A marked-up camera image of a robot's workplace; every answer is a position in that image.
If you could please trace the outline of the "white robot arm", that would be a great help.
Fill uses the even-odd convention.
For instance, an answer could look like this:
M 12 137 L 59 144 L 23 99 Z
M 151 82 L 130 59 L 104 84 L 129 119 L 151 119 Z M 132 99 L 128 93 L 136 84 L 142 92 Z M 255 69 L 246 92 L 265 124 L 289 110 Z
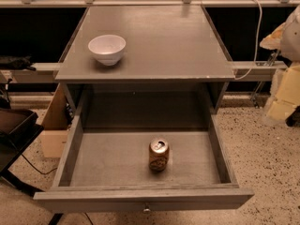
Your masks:
M 273 123 L 282 123 L 300 106 L 300 6 L 260 46 L 278 50 L 283 58 L 291 61 L 288 68 L 274 74 L 271 97 L 265 105 L 265 117 Z

